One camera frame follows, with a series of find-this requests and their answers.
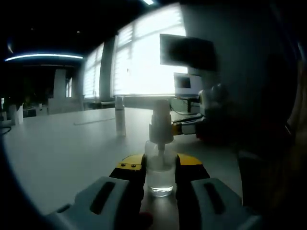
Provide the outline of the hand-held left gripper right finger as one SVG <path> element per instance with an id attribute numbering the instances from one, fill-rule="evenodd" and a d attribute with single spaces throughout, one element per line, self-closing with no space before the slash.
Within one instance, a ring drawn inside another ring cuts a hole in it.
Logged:
<path id="1" fill-rule="evenodd" d="M 260 230 L 263 218 L 216 178 L 202 162 L 178 154 L 176 158 L 176 200 L 181 230 Z"/>

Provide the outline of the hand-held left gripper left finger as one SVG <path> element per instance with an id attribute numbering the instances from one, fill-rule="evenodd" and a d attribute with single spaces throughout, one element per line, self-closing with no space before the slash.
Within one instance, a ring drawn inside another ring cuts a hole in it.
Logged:
<path id="1" fill-rule="evenodd" d="M 130 155 L 109 176 L 80 191 L 72 204 L 47 215 L 54 230 L 121 230 L 134 221 L 144 197 L 146 156 Z"/>

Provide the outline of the person's left hand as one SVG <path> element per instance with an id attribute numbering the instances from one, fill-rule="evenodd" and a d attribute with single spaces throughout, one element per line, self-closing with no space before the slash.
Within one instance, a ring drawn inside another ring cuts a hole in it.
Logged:
<path id="1" fill-rule="evenodd" d="M 140 212 L 139 213 L 139 226 L 140 230 L 147 230 L 149 229 L 153 224 L 153 216 L 149 212 Z"/>

